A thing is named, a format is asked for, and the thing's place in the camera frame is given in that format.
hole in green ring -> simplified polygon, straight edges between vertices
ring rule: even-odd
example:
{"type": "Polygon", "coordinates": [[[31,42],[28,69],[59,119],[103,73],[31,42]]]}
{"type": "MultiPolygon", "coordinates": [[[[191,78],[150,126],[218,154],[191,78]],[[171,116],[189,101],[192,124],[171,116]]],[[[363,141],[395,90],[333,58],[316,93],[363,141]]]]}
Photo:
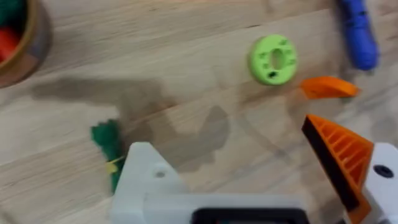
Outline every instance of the hole in green ring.
{"type": "Polygon", "coordinates": [[[281,49],[272,50],[270,60],[271,66],[276,70],[282,69],[285,65],[285,55],[281,49]]]}

green object in bowl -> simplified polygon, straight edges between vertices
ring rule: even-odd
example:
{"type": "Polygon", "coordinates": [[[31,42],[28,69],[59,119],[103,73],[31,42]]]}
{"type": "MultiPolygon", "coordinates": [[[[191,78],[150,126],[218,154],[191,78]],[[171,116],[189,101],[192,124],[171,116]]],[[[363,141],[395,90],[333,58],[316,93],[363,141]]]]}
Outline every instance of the green object in bowl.
{"type": "Polygon", "coordinates": [[[24,4],[25,0],[0,0],[0,27],[24,17],[24,4]]]}
{"type": "Polygon", "coordinates": [[[249,55],[249,68],[262,84],[281,85],[296,72],[297,54],[292,43],[282,35],[259,39],[249,55]]]}

white plastic object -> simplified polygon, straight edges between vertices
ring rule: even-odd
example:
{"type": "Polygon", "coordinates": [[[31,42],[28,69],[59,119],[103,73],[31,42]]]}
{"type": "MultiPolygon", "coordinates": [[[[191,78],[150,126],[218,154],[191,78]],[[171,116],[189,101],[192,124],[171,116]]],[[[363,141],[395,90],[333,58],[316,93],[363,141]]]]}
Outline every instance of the white plastic object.
{"type": "Polygon", "coordinates": [[[361,224],[398,224],[398,149],[392,144],[375,143],[362,193],[372,210],[361,224]],[[394,176],[379,175],[377,165],[388,167],[394,176]]]}
{"type": "Polygon", "coordinates": [[[291,196],[191,194],[148,142],[131,145],[111,207],[113,224],[189,224],[199,208],[301,208],[291,196]]]}

orange ridged block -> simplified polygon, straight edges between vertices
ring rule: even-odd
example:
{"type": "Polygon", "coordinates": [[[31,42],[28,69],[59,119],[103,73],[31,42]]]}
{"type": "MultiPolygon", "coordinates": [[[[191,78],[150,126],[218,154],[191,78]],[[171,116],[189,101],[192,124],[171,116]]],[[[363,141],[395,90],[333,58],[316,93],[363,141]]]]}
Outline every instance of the orange ridged block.
{"type": "Polygon", "coordinates": [[[353,97],[360,91],[352,83],[336,77],[308,78],[300,87],[309,99],[353,97]]]}
{"type": "Polygon", "coordinates": [[[372,157],[373,142],[319,116],[310,114],[307,115],[307,119],[317,130],[358,199],[359,205],[348,212],[351,222],[361,223],[371,211],[369,202],[362,194],[362,188],[372,157]]]}

green toy piece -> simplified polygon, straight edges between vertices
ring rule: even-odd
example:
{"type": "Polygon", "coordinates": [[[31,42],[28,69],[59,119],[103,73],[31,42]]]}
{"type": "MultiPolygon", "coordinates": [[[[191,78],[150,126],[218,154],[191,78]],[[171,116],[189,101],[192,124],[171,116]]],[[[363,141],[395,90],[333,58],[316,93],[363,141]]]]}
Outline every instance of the green toy piece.
{"type": "Polygon", "coordinates": [[[8,25],[13,19],[24,17],[25,0],[0,0],[0,27],[8,25]]]}
{"type": "Polygon", "coordinates": [[[111,175],[112,192],[114,193],[124,165],[117,122],[109,120],[107,123],[91,127],[91,138],[99,145],[106,157],[106,169],[111,175]]]}
{"type": "Polygon", "coordinates": [[[295,48],[282,35],[263,37],[252,48],[249,68],[253,76],[263,84],[284,84],[294,76],[297,68],[295,48]]]}

